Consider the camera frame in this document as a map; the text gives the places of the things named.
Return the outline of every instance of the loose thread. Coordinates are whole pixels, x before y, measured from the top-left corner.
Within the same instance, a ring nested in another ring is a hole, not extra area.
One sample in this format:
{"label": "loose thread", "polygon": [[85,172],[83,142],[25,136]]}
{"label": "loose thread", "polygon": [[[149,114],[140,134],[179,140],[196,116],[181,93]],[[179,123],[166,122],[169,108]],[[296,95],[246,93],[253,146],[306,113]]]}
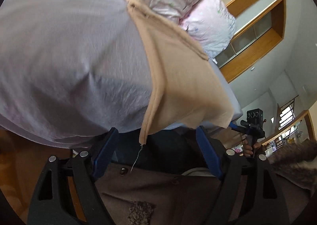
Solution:
{"label": "loose thread", "polygon": [[[141,145],[141,148],[140,148],[139,152],[137,153],[137,159],[138,159],[138,156],[139,156],[139,154],[140,154],[140,151],[142,151],[142,149],[143,149],[143,145]],[[136,159],[135,162],[133,163],[132,168],[131,168],[131,170],[130,170],[130,173],[132,172],[133,167],[134,167],[134,164],[137,162],[137,159]]]}

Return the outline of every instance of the human hand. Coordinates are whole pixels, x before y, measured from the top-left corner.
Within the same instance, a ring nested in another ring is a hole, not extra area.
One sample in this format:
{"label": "human hand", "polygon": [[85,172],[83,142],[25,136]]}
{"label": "human hand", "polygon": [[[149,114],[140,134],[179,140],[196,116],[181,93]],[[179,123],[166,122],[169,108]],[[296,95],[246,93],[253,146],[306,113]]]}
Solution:
{"label": "human hand", "polygon": [[[261,143],[257,142],[254,144],[254,149],[259,149],[261,147]],[[248,144],[248,141],[245,139],[243,141],[243,155],[245,157],[250,157],[253,155],[253,149],[252,146]]]}

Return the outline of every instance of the window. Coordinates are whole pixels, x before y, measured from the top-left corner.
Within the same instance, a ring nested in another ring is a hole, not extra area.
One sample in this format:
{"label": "window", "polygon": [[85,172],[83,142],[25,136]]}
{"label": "window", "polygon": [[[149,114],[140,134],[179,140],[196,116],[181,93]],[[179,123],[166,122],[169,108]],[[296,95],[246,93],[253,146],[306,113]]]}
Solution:
{"label": "window", "polygon": [[218,67],[224,66],[235,56],[240,54],[243,50],[249,47],[253,42],[259,39],[272,27],[271,12],[268,12],[258,22],[248,28],[235,40],[228,45],[228,47],[216,56]]}
{"label": "window", "polygon": [[216,56],[228,83],[283,40],[285,21],[286,0],[276,0],[234,35],[229,46]]}

